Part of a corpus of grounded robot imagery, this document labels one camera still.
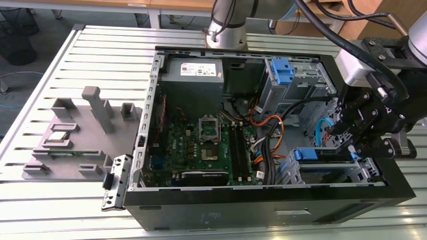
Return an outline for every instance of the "sticker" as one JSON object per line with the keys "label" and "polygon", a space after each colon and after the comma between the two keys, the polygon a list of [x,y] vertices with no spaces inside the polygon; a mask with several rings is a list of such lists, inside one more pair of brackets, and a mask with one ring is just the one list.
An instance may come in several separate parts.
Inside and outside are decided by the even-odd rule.
{"label": "sticker", "polygon": [[128,3],[127,5],[128,5],[129,7],[143,7],[143,8],[147,8],[147,5],[145,5],[145,4]]}
{"label": "sticker", "polygon": [[255,105],[253,109],[259,114],[263,112],[263,109],[257,105]]}
{"label": "sticker", "polygon": [[216,77],[215,63],[183,63],[180,65],[180,75]]}
{"label": "sticker", "polygon": [[265,175],[265,173],[263,173],[261,171],[256,171],[256,178],[257,179],[264,179],[264,175]]}

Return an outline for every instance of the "floor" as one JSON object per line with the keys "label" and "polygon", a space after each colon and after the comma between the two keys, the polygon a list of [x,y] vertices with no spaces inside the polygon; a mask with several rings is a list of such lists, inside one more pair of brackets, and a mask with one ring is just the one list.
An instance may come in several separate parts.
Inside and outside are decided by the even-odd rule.
{"label": "floor", "polygon": [[[49,10],[35,10],[33,18],[40,28],[40,32],[29,36],[28,38],[32,47],[37,52],[37,59],[28,65],[13,66],[9,65],[5,59],[0,56],[0,76],[21,71],[44,73],[75,24],[116,27],[140,26],[144,28],[149,28],[149,19],[144,14],[135,16],[131,13],[67,10],[61,12],[61,16],[63,18],[60,20],[56,20]],[[183,16],[181,18],[175,19],[175,21],[175,24],[169,24],[168,16],[161,16],[163,28],[201,30],[209,25],[209,18],[200,16],[197,16],[195,19],[191,16]],[[248,20],[247,32],[269,34],[267,21]],[[39,83],[40,78],[41,76],[36,73],[13,74],[3,78],[5,84],[11,89],[7,95],[0,95],[0,105],[11,106],[15,108],[0,106],[0,141],[4,137],[4,134],[8,132],[13,120],[20,113],[20,106],[25,104],[25,101]]]}

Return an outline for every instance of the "trash bin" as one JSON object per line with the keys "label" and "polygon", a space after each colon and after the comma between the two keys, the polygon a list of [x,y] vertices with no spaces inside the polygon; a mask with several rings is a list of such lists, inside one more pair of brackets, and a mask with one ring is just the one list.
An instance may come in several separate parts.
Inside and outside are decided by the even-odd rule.
{"label": "trash bin", "polygon": [[0,13],[19,35],[29,36],[39,32],[33,18],[33,9],[0,7]]}
{"label": "trash bin", "polygon": [[17,34],[5,21],[0,21],[0,55],[16,66],[27,65],[37,58],[27,36]]}

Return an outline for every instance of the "power supply label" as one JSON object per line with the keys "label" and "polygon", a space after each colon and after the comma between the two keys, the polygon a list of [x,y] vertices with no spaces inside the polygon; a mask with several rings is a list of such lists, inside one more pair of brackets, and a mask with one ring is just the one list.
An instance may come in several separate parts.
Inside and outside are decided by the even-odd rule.
{"label": "power supply label", "polygon": [[183,63],[180,65],[181,76],[216,77],[215,63]]}

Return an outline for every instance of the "slotted metal surface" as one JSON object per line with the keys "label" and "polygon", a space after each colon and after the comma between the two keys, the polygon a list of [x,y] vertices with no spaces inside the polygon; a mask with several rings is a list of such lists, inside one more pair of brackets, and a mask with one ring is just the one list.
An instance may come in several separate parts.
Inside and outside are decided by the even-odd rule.
{"label": "slotted metal surface", "polygon": [[[249,50],[320,53],[336,56],[339,48],[323,38],[248,34]],[[374,210],[336,225],[257,227],[212,231],[145,232],[127,211],[101,212],[100,182],[43,182],[21,178],[53,116],[55,98],[77,105],[84,86],[99,86],[112,106],[144,105],[155,46],[204,47],[200,32],[87,26],[72,31],[12,128],[0,144],[1,239],[384,239],[427,236],[427,129],[416,125],[408,134],[418,158],[398,160],[416,198],[395,207]]]}

